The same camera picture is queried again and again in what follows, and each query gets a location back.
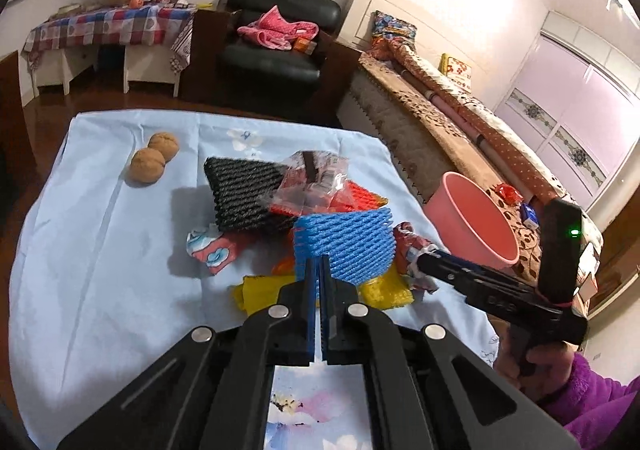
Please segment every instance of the light blue bedsheet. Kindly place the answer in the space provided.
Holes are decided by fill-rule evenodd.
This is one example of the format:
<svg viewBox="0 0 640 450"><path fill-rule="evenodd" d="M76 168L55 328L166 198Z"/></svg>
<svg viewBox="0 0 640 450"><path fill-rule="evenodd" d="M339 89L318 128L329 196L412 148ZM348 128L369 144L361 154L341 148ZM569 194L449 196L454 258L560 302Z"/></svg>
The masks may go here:
<svg viewBox="0 0 640 450"><path fill-rule="evenodd" d="M179 153L155 185L129 185L130 157L158 131L177 135ZM71 122L28 214L10 284L12 380L42 450L193 327L221 331L243 322L231 286L270 273L282 247L265 239L215 277L187 255L187 233L214 219L203 163L209 156L281 161L303 149L347 156L349 177L390 199L394 224L411 221L439 242L386 147L360 133L176 111L85 113ZM440 323L491 360L497 339L486 316L440 287L389 316L416 329ZM358 366L278 368L273 393L266 448L370 448Z"/></svg>

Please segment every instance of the candy wrapper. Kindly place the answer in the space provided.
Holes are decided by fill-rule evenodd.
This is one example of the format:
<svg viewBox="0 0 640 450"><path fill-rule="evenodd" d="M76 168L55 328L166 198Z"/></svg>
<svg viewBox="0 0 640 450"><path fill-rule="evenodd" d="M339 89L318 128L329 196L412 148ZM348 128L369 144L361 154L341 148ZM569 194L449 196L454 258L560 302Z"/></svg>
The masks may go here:
<svg viewBox="0 0 640 450"><path fill-rule="evenodd" d="M317 42L305 39L304 37L298 37L293 43L293 49L297 52L305 53L305 55L311 55L317 45Z"/></svg>
<svg viewBox="0 0 640 450"><path fill-rule="evenodd" d="M418 269L416 261L423 253L441 250L430 240L415 233L409 222L403 222L394 227L396 238L396 267L410 289L421 289L433 293L438 289L433 277L425 275Z"/></svg>
<svg viewBox="0 0 640 450"><path fill-rule="evenodd" d="M215 275L236 260L255 239L254 234L246 232L221 235L216 226L210 224L206 230L193 230L187 235L187 253L205 263L209 273Z"/></svg>
<svg viewBox="0 0 640 450"><path fill-rule="evenodd" d="M499 195L507 205L518 206L524 201L524 198L513 186L506 183L500 183L494 186L495 193Z"/></svg>

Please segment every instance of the hand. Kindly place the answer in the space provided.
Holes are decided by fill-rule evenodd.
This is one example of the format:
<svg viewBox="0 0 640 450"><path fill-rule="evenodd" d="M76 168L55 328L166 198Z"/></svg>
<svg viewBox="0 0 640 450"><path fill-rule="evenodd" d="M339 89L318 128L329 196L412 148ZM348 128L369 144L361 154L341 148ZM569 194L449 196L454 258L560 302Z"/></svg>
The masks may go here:
<svg viewBox="0 0 640 450"><path fill-rule="evenodd" d="M509 332L500 337L494 370L530 400L539 401L569 380L574 351L564 342L555 342L531 348L527 361L537 365L536 372L532 376L520 376L520 366L511 354Z"/></svg>

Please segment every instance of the orange ball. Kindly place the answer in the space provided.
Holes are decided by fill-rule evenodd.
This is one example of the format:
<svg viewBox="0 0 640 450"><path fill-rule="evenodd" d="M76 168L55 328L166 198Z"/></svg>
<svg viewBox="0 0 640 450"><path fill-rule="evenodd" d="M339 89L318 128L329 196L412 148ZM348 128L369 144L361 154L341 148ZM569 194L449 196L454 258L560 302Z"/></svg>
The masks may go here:
<svg viewBox="0 0 640 450"><path fill-rule="evenodd" d="M133 8L134 10L138 10L138 8L142 8L145 5L143 0L131 0L129 1L129 8Z"/></svg>

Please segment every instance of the wardrobe door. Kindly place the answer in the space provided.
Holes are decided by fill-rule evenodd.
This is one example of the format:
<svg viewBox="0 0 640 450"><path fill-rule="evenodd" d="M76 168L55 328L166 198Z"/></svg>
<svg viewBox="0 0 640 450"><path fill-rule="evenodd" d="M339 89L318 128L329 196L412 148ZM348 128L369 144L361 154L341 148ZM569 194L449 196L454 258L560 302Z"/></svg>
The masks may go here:
<svg viewBox="0 0 640 450"><path fill-rule="evenodd" d="M562 122L606 174L615 172L638 140L640 101L623 95L593 68Z"/></svg>
<svg viewBox="0 0 640 450"><path fill-rule="evenodd" d="M557 123L549 113L517 88L511 92L506 104L496 109L495 114L508 123L534 151L542 147Z"/></svg>
<svg viewBox="0 0 640 450"><path fill-rule="evenodd" d="M559 44L540 37L518 74L515 87L560 121L584 85L589 64Z"/></svg>

